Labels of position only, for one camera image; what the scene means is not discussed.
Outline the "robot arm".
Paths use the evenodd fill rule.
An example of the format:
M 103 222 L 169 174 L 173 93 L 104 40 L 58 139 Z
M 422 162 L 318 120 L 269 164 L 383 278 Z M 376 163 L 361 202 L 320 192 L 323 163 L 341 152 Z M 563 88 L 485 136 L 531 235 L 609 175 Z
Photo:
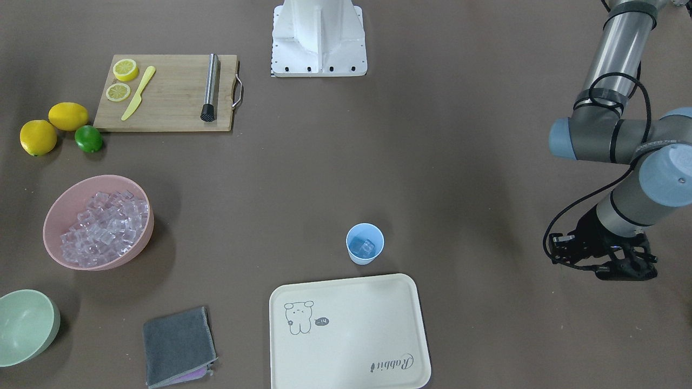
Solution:
M 610 1 L 607 19 L 573 115 L 550 130 L 556 157 L 623 164 L 626 172 L 603 191 L 565 236 L 544 233 L 546 255 L 574 269 L 586 258 L 624 253 L 650 259 L 646 229 L 690 204 L 690 108 L 659 120 L 640 79 L 642 55 L 665 1 Z

